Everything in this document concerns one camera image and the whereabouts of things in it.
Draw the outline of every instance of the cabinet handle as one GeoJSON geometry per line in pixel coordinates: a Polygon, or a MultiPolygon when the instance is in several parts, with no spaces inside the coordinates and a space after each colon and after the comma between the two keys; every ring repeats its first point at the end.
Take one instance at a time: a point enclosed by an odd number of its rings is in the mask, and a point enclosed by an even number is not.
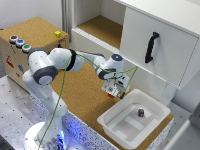
{"type": "Polygon", "coordinates": [[[153,60],[153,57],[151,57],[151,53],[152,53],[152,49],[153,49],[153,45],[154,45],[154,40],[158,37],[159,37],[159,34],[156,33],[156,32],[153,32],[153,36],[149,40],[147,53],[146,53],[146,56],[145,56],[145,63],[146,64],[153,60]]]}

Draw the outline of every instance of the sink basin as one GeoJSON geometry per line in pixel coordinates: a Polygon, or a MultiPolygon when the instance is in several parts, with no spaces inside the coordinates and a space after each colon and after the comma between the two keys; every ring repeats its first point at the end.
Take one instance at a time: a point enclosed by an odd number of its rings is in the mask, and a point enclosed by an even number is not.
{"type": "Polygon", "coordinates": [[[97,121],[119,145],[125,149],[135,149],[169,113],[169,108],[136,89],[103,113],[97,121]],[[143,117],[138,117],[138,109],[144,110],[143,117]]]}

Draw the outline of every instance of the white drawer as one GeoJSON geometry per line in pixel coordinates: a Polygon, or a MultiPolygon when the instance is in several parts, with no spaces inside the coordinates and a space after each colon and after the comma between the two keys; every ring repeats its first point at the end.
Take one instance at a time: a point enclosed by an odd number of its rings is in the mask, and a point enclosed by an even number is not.
{"type": "Polygon", "coordinates": [[[120,54],[179,86],[197,41],[196,36],[127,8],[120,54]],[[160,36],[154,40],[151,54],[153,60],[145,63],[148,43],[153,32],[160,36]]]}

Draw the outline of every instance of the cardboard box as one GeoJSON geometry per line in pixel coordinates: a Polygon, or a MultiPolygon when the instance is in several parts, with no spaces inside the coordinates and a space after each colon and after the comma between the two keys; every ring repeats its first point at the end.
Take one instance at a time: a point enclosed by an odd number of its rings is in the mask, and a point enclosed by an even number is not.
{"type": "Polygon", "coordinates": [[[27,90],[22,81],[23,73],[29,69],[28,54],[22,49],[10,44],[10,36],[17,35],[25,40],[26,44],[42,47],[47,53],[60,44],[63,48],[69,48],[69,35],[40,17],[36,17],[20,24],[0,31],[0,50],[7,75],[27,90]],[[61,32],[58,38],[55,32],[61,32]]]}

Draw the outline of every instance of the green cable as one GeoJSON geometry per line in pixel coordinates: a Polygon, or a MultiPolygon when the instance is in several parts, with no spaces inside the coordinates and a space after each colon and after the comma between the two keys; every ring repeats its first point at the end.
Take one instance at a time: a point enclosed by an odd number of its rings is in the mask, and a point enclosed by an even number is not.
{"type": "Polygon", "coordinates": [[[45,137],[47,131],[49,130],[49,127],[51,126],[51,123],[52,123],[52,121],[53,121],[53,119],[54,119],[54,116],[55,116],[55,114],[56,114],[56,110],[57,110],[58,104],[59,104],[59,102],[60,102],[60,98],[61,98],[61,96],[62,96],[62,92],[63,92],[63,88],[64,88],[66,69],[67,69],[67,66],[68,66],[68,63],[69,63],[69,60],[70,60],[71,57],[72,57],[72,55],[68,58],[68,60],[67,60],[67,62],[66,62],[66,67],[65,67],[64,77],[63,77],[62,88],[61,88],[61,91],[60,91],[60,95],[59,95],[59,98],[58,98],[58,102],[57,102],[57,104],[56,104],[56,108],[55,108],[55,110],[54,110],[54,112],[53,112],[53,117],[51,118],[51,121],[50,121],[50,123],[49,123],[49,125],[48,125],[48,127],[47,127],[47,129],[46,129],[46,131],[45,131],[45,133],[44,133],[44,135],[43,135],[43,137],[42,137],[42,140],[40,141],[40,145],[39,145],[38,150],[40,149],[40,146],[41,146],[41,144],[42,144],[42,142],[43,142],[43,140],[44,140],[44,137],[45,137]]]}
{"type": "MultiPolygon", "coordinates": [[[[80,54],[77,54],[77,55],[79,55],[79,56],[81,56],[81,57],[87,59],[89,62],[91,62],[92,64],[94,64],[96,67],[100,68],[101,70],[103,70],[103,71],[105,71],[105,72],[109,72],[109,73],[125,73],[125,72],[128,72],[128,71],[131,71],[131,70],[135,69],[134,72],[133,72],[133,74],[132,74],[132,76],[131,76],[131,78],[130,78],[130,80],[129,80],[128,85],[126,86],[126,90],[127,90],[128,86],[129,86],[129,84],[130,84],[130,82],[131,82],[131,80],[132,80],[132,78],[133,78],[135,72],[136,72],[137,69],[138,69],[138,66],[136,66],[136,67],[133,67],[133,68],[131,68],[131,69],[128,69],[128,70],[125,70],[125,71],[122,71],[122,72],[111,72],[111,71],[107,71],[107,70],[104,70],[103,68],[99,67],[98,65],[96,65],[95,63],[93,63],[93,62],[92,62],[90,59],[88,59],[87,57],[85,57],[85,56],[83,56],[83,55],[80,55],[80,54]]],[[[56,104],[56,107],[55,107],[55,110],[54,110],[52,119],[51,119],[51,121],[50,121],[50,123],[49,123],[49,125],[48,125],[48,127],[47,127],[47,129],[46,129],[46,131],[45,131],[45,133],[44,133],[44,135],[43,135],[43,137],[42,137],[42,140],[40,141],[39,148],[40,148],[40,146],[41,146],[41,144],[42,144],[42,142],[43,142],[43,140],[44,140],[44,137],[45,137],[47,131],[49,130],[49,127],[51,126],[51,123],[52,123],[52,121],[53,121],[53,119],[54,119],[54,116],[55,116],[55,113],[56,113],[58,104],[59,104],[59,102],[60,102],[60,98],[61,98],[61,96],[62,96],[63,89],[64,89],[65,76],[66,76],[66,69],[67,69],[67,66],[68,66],[68,63],[69,63],[69,60],[71,59],[71,57],[72,57],[72,55],[68,58],[68,60],[67,60],[67,62],[66,62],[66,67],[65,67],[65,72],[64,72],[64,77],[63,77],[63,83],[62,83],[61,92],[60,92],[60,95],[59,95],[59,98],[58,98],[58,101],[57,101],[57,104],[56,104]]]]}

